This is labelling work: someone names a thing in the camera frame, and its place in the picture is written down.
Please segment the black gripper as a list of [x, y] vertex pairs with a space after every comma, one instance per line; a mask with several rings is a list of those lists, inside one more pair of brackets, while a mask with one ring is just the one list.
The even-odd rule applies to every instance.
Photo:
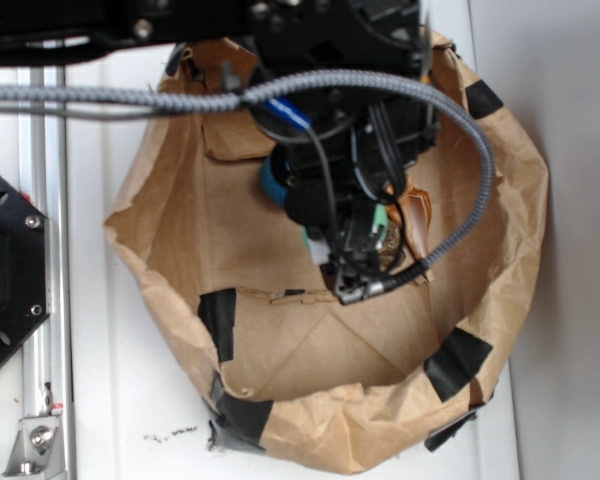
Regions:
[[[421, 80], [430, 37], [417, 1], [254, 1], [248, 10], [259, 66], [252, 84], [319, 69]], [[300, 225], [326, 287], [343, 304], [385, 290], [369, 239], [375, 204], [406, 189], [406, 172], [433, 145], [430, 104], [339, 82], [274, 94], [251, 110], [285, 153], [295, 188], [282, 207]]]

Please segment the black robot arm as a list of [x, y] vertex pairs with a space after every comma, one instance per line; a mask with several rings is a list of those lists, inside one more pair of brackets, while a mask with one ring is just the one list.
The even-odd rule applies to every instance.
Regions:
[[430, 45], [417, 1], [0, 1], [0, 67], [66, 66], [114, 51], [231, 39], [256, 56], [221, 88], [274, 143], [266, 194], [300, 224], [324, 282], [344, 304], [392, 291], [428, 270], [380, 259], [382, 206], [406, 191], [407, 169], [435, 141], [420, 94], [363, 79], [425, 77]]

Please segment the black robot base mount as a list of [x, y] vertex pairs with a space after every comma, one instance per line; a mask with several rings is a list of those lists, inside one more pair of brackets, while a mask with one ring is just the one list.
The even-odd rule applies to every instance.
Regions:
[[0, 369], [49, 316], [46, 223], [0, 176]]

